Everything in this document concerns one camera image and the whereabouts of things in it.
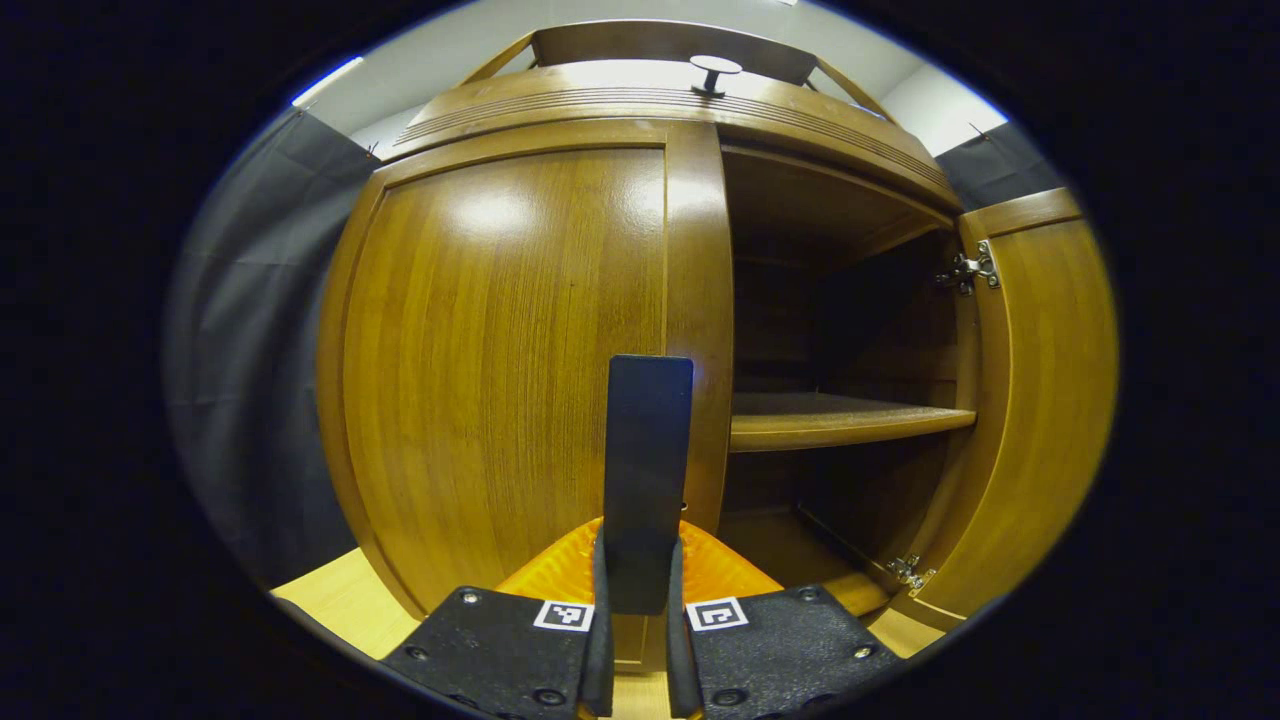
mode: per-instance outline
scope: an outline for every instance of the gray fabric backdrop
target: gray fabric backdrop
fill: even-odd
[[[212,524],[265,585],[356,546],[320,443],[315,348],[330,256],[378,165],[291,109],[212,188],[173,278],[164,383],[174,438]]]
[[[965,210],[1066,184],[1014,123],[952,147],[938,155],[937,161]]]

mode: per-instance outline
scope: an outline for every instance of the white wall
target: white wall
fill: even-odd
[[[392,152],[392,143],[399,137],[401,131],[408,127],[410,120],[413,115],[422,109],[422,105],[413,105],[407,110],[401,110],[394,115],[388,115],[376,123],[360,128],[356,132],[349,133],[347,137],[360,143],[361,147],[369,147],[370,145],[378,143],[374,147],[374,156],[385,159]]]
[[[312,114],[385,158],[433,96],[530,29],[593,19],[662,18],[730,27],[815,53],[863,87],[940,155],[1005,122],[995,108],[910,50],[808,0],[477,0],[407,29],[326,87]],[[531,51],[504,72],[527,67]],[[822,73],[814,83],[845,95]]]
[[[1007,122],[1000,110],[964,83],[928,64],[881,99],[881,105],[902,128],[920,138],[934,158],[978,137],[978,131],[987,132]]]
[[[809,0],[795,6],[777,0],[477,0],[369,49],[365,61],[324,88],[310,111],[338,132],[364,132],[457,85],[531,29],[617,18],[699,22],[769,37],[822,55],[872,97],[887,94],[922,63],[910,50]],[[334,67],[343,61],[334,59]],[[517,59],[511,69],[524,65]],[[841,96],[838,90],[833,95]]]

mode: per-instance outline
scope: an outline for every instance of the open cabinet door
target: open cabinet door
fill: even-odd
[[[603,512],[609,359],[695,363],[685,519],[716,532],[732,270],[714,126],[584,120],[378,170],[329,274],[317,357],[347,521],[415,618]],[[622,670],[660,623],[620,619]]]
[[[1065,190],[965,214],[960,236],[969,258],[989,247],[998,277],[974,278],[978,419],[938,487],[945,519],[918,538],[927,584],[891,605],[941,629],[1014,589],[1066,529],[1106,447],[1119,374],[1106,266]]]

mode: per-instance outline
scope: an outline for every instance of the metal hinge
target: metal hinge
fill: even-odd
[[[933,275],[933,282],[938,287],[957,286],[960,295],[973,295],[973,277],[987,278],[987,287],[1000,287],[1000,274],[996,272],[996,261],[991,258],[991,243],[986,240],[978,241],[978,258],[965,258],[960,252],[951,259],[950,272]]]
[[[915,597],[916,593],[919,593],[924,588],[924,585],[927,585],[929,580],[933,579],[933,575],[938,574],[937,570],[929,568],[928,570],[924,571],[923,575],[916,575],[915,566],[919,564],[920,564],[920,556],[914,553],[908,555],[906,560],[902,560],[901,557],[895,557],[888,564],[887,570],[890,573],[893,573],[893,575],[897,578],[897,582],[910,588],[910,591],[908,591],[906,593],[908,597]]]

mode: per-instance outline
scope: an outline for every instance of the ceiling light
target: ceiling light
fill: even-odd
[[[294,108],[301,108],[301,106],[306,105],[312,97],[315,97],[315,95],[317,92],[320,92],[321,90],[324,90],[325,87],[328,87],[329,83],[332,83],[333,81],[338,79],[339,77],[347,74],[347,72],[351,70],[351,68],[355,68],[356,65],[358,65],[358,64],[361,64],[364,61],[365,61],[364,58],[352,58],[352,59],[347,60],[340,68],[338,68],[337,70],[326,74],[323,81],[312,85],[311,87],[307,88],[306,92],[303,92],[302,95],[298,95],[297,97],[294,97],[293,99],[293,106]]]

